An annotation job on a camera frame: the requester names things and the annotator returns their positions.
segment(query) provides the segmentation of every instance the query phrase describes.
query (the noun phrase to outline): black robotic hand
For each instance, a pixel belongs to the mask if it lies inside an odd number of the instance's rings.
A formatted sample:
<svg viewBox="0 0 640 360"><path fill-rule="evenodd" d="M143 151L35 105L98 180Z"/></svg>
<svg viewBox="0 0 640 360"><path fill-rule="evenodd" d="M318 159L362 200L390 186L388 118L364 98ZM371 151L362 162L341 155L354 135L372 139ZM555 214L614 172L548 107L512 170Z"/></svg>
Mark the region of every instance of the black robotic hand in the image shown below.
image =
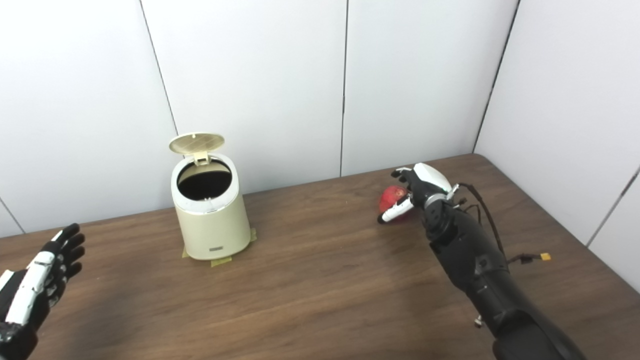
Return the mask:
<svg viewBox="0 0 640 360"><path fill-rule="evenodd" d="M415 164L413 168L395 169L391 176L407 183L408 193L380 214L378 222L381 224L390 222L414 207L424 209L435 199L447 199L455 191L439 171L423 163Z"/></svg>
<svg viewBox="0 0 640 360"><path fill-rule="evenodd" d="M411 191L378 221L419 208L433 254L451 283L471 300L495 337L497 360L585 360L575 343L548 319L512 278L495 224L477 190L470 184L451 187L437 170L425 164L399 168L392 174ZM459 186L467 188L486 213L495 243L479 222L453 203Z"/></svg>
<svg viewBox="0 0 640 360"><path fill-rule="evenodd" d="M67 282L82 270L84 235L72 224L48 241L27 268L0 277L0 360L27 359L36 332L62 297Z"/></svg>

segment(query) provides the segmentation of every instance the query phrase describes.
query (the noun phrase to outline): pedal bin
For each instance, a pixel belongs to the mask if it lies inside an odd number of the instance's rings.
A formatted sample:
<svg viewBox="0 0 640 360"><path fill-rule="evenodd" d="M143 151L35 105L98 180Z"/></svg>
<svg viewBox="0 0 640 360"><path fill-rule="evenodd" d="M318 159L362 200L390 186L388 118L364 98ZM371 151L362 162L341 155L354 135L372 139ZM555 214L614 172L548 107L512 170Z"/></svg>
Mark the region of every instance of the pedal bin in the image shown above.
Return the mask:
<svg viewBox="0 0 640 360"><path fill-rule="evenodd" d="M171 195L185 251L197 260L225 258L251 240L236 166L211 152L224 143L217 134L188 133L169 144L173 152L186 156L173 169Z"/></svg>

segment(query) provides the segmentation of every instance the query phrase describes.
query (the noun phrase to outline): tape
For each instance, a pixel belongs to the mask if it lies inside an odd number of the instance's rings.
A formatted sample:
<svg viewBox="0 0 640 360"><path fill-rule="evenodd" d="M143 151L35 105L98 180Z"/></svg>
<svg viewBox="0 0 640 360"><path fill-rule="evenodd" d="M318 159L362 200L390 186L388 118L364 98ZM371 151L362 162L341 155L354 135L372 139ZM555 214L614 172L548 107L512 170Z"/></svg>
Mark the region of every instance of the tape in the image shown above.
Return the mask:
<svg viewBox="0 0 640 360"><path fill-rule="evenodd" d="M254 242L255 240L258 240L258 235L256 233L256 230L254 227L251 228L251 240L249 240L249 242ZM186 248L182 248L182 258L188 258L189 254L187 254L187 249ZM229 261L231 261L231 256L227 256L226 258L222 258L222 259L215 259L215 260L211 260L211 267L214 266L218 266L218 265L222 265L224 263L228 263Z"/></svg>

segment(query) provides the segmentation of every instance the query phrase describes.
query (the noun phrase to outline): trash can lid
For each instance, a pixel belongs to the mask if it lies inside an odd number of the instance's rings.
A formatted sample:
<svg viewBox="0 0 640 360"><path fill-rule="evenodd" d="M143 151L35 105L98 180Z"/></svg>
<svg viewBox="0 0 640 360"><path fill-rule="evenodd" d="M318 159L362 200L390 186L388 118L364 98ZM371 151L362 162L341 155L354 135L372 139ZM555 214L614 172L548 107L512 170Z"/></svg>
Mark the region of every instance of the trash can lid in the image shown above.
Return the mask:
<svg viewBox="0 0 640 360"><path fill-rule="evenodd" d="M209 151L221 147L225 138L218 134L188 133L176 136L169 143L169 149L181 155L193 155L196 165L209 164Z"/></svg>

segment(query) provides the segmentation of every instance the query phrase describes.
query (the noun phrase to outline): wood grain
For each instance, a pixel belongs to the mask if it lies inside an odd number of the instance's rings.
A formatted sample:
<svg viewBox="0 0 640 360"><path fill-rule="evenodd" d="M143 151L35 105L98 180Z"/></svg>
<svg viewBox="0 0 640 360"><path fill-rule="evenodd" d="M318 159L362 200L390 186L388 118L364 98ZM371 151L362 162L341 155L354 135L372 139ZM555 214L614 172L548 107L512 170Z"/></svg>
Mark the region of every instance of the wood grain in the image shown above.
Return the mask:
<svg viewBox="0 0 640 360"><path fill-rule="evenodd" d="M508 254L551 253L512 273L591 360L637 359L640 295L483 157L429 163L475 184ZM32 358L493 359L417 214L376 223L389 173L247 195L258 240L214 268L180 257L173 209L83 225L84 270ZM3 268L22 268L53 234L0 240Z"/></svg>

